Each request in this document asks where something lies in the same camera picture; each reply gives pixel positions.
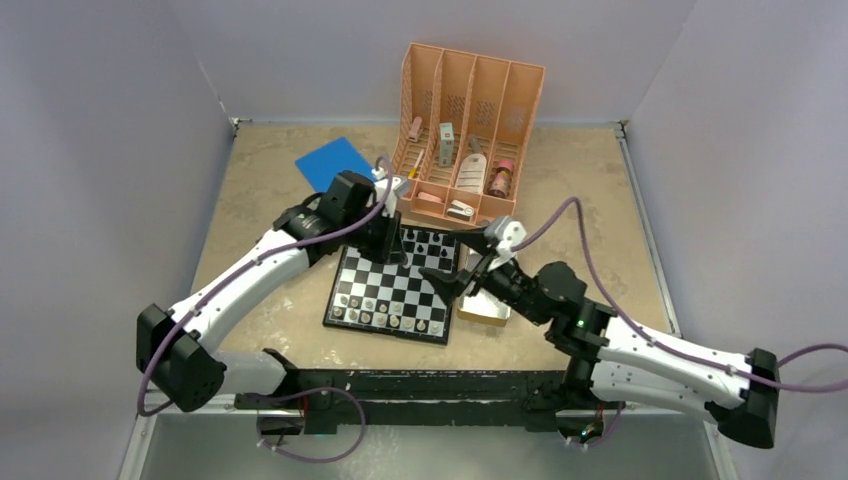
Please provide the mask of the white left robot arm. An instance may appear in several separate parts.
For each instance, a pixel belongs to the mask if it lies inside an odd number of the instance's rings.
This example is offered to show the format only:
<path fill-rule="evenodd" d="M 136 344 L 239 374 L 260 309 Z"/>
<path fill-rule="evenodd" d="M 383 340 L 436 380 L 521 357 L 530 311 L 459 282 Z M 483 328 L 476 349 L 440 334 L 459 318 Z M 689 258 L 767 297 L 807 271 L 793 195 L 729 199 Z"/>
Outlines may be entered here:
<path fill-rule="evenodd" d="M 137 400 L 155 386 L 167 403 L 195 411 L 225 389 L 257 393 L 272 408 L 297 399 L 298 382 L 282 358 L 262 353 L 244 363 L 220 352 L 223 339 L 267 296 L 343 246 L 374 263 L 402 263 L 398 201 L 409 189 L 403 175 L 383 167 L 372 177 L 345 170 L 328 189 L 286 209 L 242 258 L 192 296 L 169 308 L 151 304 L 136 320 L 135 362 L 143 375 Z"/>

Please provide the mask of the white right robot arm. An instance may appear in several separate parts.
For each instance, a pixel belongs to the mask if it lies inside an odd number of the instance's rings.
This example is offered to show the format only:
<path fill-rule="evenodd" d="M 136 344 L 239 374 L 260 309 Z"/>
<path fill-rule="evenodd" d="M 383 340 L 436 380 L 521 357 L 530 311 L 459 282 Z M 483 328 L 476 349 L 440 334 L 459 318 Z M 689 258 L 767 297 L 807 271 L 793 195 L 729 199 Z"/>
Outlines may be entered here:
<path fill-rule="evenodd" d="M 628 322 L 610 305 L 589 299 L 586 283 L 564 261 L 528 275 L 509 251 L 525 236 L 517 221 L 448 236 L 478 253 L 478 262 L 455 273 L 422 268 L 422 277 L 445 302 L 484 291 L 546 327 L 545 339 L 570 358 L 561 381 L 569 404 L 650 404 L 714 423 L 743 445 L 774 446 L 779 367 L 773 353 L 724 352 Z"/>

